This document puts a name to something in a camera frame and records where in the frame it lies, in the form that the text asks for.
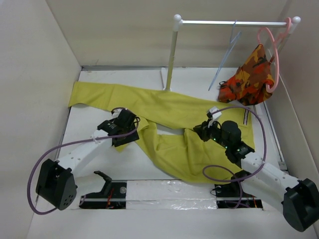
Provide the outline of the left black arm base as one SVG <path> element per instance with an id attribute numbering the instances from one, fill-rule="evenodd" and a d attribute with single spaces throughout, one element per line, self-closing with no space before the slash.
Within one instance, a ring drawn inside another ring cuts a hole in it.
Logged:
<path id="1" fill-rule="evenodd" d="M 127 181 L 113 180 L 101 171 L 79 178 L 78 196 L 81 209 L 125 209 Z"/>

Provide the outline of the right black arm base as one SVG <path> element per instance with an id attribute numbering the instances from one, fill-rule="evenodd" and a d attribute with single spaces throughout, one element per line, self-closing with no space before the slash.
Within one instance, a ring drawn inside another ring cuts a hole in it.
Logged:
<path id="1" fill-rule="evenodd" d="M 240 189 L 237 182 L 232 182 L 225 185 L 215 184 L 210 194 L 216 197 L 217 207 L 219 209 L 234 208 L 240 198 Z M 263 208 L 262 201 L 253 195 L 242 193 L 242 199 L 237 207 L 240 208 Z"/>

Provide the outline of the yellow trousers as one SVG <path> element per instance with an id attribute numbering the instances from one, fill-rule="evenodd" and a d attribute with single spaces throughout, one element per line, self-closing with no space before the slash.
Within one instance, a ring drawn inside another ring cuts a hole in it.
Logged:
<path id="1" fill-rule="evenodd" d="M 225 150 L 193 131 L 207 119 L 207 111 L 222 111 L 220 122 L 232 120 L 243 141 L 254 147 L 251 114 L 244 109 L 228 109 L 220 102 L 198 99 L 170 91 L 158 91 L 118 84 L 76 82 L 69 105 L 84 104 L 110 111 L 128 108 L 140 117 L 137 145 L 153 164 L 165 173 L 190 183 L 229 180 L 239 167 L 231 163 Z"/>

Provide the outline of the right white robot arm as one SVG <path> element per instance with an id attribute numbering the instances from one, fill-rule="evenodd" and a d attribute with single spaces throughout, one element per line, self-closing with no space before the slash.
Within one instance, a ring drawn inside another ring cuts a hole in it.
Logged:
<path id="1" fill-rule="evenodd" d="M 241 168 L 239 179 L 230 184 L 236 196 L 256 196 L 281 212 L 287 223 L 304 232 L 319 220 L 319 191 L 316 184 L 291 176 L 262 157 L 241 139 L 237 123 L 204 121 L 194 127 L 203 141 L 213 140 L 225 148 L 228 160 Z"/>

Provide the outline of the orange camouflage shorts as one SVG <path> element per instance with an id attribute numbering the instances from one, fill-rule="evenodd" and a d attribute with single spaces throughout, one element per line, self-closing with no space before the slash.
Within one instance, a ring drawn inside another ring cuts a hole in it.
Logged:
<path id="1" fill-rule="evenodd" d="M 236 73 L 220 83 L 218 101 L 238 101 L 244 106 L 257 105 L 272 96 L 266 87 L 272 87 L 274 83 L 264 46 L 258 44 Z"/>

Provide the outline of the white clothes rack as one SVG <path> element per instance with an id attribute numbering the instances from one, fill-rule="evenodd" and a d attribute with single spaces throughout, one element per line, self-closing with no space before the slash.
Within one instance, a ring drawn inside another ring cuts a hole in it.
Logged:
<path id="1" fill-rule="evenodd" d="M 298 24 L 301 22 L 301 18 L 295 16 L 292 18 L 293 28 L 291 30 L 291 34 L 295 31 Z M 174 68 L 174 59 L 175 59 L 175 51 L 176 51 L 176 44 L 177 44 L 177 36 L 180 28 L 183 25 L 213 25 L 213 26 L 230 26 L 232 27 L 234 21 L 216 21 L 216 20 L 183 20 L 181 15 L 176 14 L 173 17 L 173 29 L 172 29 L 172 40 L 170 46 L 170 56 L 167 68 L 167 77 L 166 77 L 166 84 L 164 87 L 165 91 L 171 90 L 171 80 L 172 80 L 172 73 Z M 286 23 L 284 22 L 257 22 L 257 21 L 237 21 L 235 27 L 281 27 L 286 28 Z"/>

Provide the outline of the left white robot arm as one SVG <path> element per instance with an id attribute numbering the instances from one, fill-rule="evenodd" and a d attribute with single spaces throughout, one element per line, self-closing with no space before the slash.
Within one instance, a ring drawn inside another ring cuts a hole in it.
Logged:
<path id="1" fill-rule="evenodd" d="M 53 161 L 44 153 L 36 163 L 40 172 L 36 193 L 49 202 L 54 210 L 65 210 L 75 200 L 75 177 L 104 149 L 118 147 L 139 139 L 140 118 L 127 108 L 115 108 L 112 118 L 100 123 L 89 139 L 75 141 L 77 147 Z"/>

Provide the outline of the pink plastic hanger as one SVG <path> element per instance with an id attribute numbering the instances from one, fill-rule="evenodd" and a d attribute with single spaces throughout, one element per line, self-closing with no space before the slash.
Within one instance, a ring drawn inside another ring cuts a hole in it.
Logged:
<path id="1" fill-rule="evenodd" d="M 284 32 L 279 33 L 277 39 L 274 38 L 271 30 L 267 27 L 262 27 L 257 32 L 258 43 L 259 44 L 261 43 L 261 39 L 260 39 L 261 32 L 265 31 L 270 38 L 272 48 L 273 48 L 273 55 L 272 55 L 270 63 L 273 63 L 273 62 L 275 63 L 275 79 L 274 79 L 274 84 L 272 86 L 270 86 L 269 84 L 266 85 L 266 91 L 268 93 L 273 93 L 274 90 L 277 88 L 277 85 L 279 82 L 279 70 L 280 70 L 279 52 L 285 45 L 286 41 L 288 40 L 291 34 L 291 30 L 293 28 L 292 19 L 290 17 L 287 17 L 285 19 L 285 23 L 286 23 L 286 30 Z"/>

